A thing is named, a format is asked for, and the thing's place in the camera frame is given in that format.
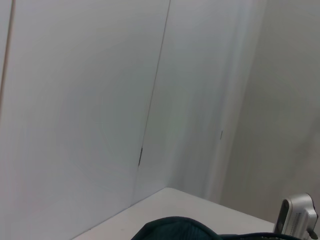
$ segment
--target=table surface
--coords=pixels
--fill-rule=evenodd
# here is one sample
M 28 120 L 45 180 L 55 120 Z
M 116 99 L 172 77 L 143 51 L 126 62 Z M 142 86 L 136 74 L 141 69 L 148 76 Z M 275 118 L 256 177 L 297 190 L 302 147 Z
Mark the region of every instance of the table surface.
M 195 219 L 217 234 L 272 232 L 274 227 L 271 222 L 167 187 L 74 240 L 130 240 L 146 223 L 171 216 Z

